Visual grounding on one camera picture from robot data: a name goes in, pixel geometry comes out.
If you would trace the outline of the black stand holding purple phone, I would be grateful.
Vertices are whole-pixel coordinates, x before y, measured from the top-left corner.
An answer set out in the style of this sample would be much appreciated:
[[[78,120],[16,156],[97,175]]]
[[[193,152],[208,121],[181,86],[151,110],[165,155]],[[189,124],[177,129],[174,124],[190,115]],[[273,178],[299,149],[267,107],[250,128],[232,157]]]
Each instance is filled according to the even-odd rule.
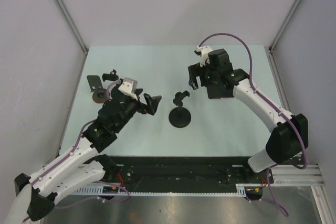
[[[102,81],[117,81],[119,79],[119,76],[117,75],[117,71],[113,69],[109,73],[103,73],[102,74]]]

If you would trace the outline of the right aluminium frame post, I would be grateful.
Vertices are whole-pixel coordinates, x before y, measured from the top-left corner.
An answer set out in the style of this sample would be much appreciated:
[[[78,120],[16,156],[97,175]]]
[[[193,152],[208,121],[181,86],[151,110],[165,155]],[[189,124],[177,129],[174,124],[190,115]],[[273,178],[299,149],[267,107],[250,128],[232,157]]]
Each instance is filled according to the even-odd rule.
[[[280,39],[284,35],[286,29],[288,28],[290,22],[294,18],[296,12],[298,11],[299,7],[301,6],[303,0],[294,0],[293,3],[291,4],[283,22],[281,23],[278,31],[276,32],[275,37],[273,38],[270,46],[268,47],[268,50],[270,53],[273,53],[274,50],[276,49]]]

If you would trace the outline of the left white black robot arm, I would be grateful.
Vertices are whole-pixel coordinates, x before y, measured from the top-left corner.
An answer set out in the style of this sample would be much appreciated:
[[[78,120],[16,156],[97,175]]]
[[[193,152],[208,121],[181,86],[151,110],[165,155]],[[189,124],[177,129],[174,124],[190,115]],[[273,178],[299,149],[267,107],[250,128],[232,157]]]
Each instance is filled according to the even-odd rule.
[[[113,88],[111,98],[102,105],[97,118],[81,128],[77,140],[65,153],[39,171],[31,175],[21,173],[14,179],[17,195],[27,185],[31,186],[24,220],[41,220],[78,188],[115,178],[116,164],[102,151],[117,139],[136,113],[154,115],[162,99],[160,95],[152,97],[144,93],[142,103],[139,98],[142,92],[135,89],[127,93]]]

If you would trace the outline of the rusty base phone stand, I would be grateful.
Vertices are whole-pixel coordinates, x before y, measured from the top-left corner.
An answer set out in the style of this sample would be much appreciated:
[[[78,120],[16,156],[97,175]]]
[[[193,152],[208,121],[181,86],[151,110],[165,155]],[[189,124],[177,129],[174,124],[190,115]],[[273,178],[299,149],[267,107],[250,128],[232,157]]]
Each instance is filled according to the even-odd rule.
[[[103,87],[101,78],[97,75],[87,75],[87,81],[92,93],[92,100],[102,104],[108,100],[107,90]]]

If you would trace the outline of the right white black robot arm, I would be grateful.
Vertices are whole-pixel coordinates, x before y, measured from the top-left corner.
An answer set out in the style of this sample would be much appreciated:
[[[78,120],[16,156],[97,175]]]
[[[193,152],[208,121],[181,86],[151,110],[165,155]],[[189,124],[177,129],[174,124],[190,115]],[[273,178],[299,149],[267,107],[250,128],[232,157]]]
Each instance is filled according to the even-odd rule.
[[[243,179],[254,183],[267,168],[280,165],[308,148],[308,120],[294,115],[264,95],[243,69],[234,69],[224,49],[209,46],[194,51],[200,61],[188,67],[189,85],[193,90],[207,89],[209,99],[235,98],[246,105],[264,123],[270,137],[263,150],[247,161]]]

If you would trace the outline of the black phone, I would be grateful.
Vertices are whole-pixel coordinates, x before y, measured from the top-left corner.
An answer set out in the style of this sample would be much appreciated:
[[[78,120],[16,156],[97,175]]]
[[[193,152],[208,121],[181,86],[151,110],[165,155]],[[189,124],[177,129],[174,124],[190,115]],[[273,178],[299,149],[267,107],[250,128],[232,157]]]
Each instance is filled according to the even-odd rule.
[[[233,98],[233,92],[230,89],[221,88],[218,85],[207,87],[207,95],[209,99]]]

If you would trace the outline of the black stand holding white phone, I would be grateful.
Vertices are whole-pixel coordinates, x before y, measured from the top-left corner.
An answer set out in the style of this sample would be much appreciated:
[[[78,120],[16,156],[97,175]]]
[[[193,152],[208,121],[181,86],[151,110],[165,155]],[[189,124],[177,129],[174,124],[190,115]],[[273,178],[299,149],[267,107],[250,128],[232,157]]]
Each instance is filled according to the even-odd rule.
[[[190,93],[185,90],[183,92],[177,92],[173,99],[173,104],[176,106],[169,113],[169,122],[172,126],[176,128],[184,128],[188,126],[191,122],[191,113],[188,109],[183,107],[182,100],[185,97],[189,97]]]

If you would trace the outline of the left aluminium frame post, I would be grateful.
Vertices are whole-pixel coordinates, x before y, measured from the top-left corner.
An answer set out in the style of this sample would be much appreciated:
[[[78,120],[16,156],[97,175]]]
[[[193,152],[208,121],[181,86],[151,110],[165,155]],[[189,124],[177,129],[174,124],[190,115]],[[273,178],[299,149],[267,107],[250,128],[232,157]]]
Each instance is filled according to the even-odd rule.
[[[86,43],[84,42],[84,39],[82,38],[79,29],[77,25],[75,24],[75,21],[73,17],[71,16],[64,0],[54,0],[58,10],[60,11],[65,23],[67,24],[70,32],[74,36],[78,46],[80,47],[81,51],[84,53],[86,56],[88,53],[88,47]]]

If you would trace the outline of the aluminium frame post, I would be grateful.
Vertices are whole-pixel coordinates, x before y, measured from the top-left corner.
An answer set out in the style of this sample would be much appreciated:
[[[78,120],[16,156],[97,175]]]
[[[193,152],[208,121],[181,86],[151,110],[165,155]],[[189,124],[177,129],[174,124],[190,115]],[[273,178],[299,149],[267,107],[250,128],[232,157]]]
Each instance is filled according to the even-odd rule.
[[[273,53],[274,50],[276,49],[280,39],[284,35],[286,29],[288,28],[290,22],[294,18],[296,12],[298,11],[299,7],[301,6],[303,0],[294,0],[293,3],[291,4],[283,22],[281,23],[278,31],[276,32],[275,37],[273,38],[270,46],[268,47],[268,50],[270,53]]]
[[[71,16],[64,0],[54,0],[58,10],[60,11],[65,23],[67,24],[70,32],[74,36],[78,46],[80,47],[81,51],[84,53],[86,56],[88,53],[88,47],[86,43],[84,42],[84,39],[82,38],[79,29],[77,25],[75,24],[75,21],[73,17]]]

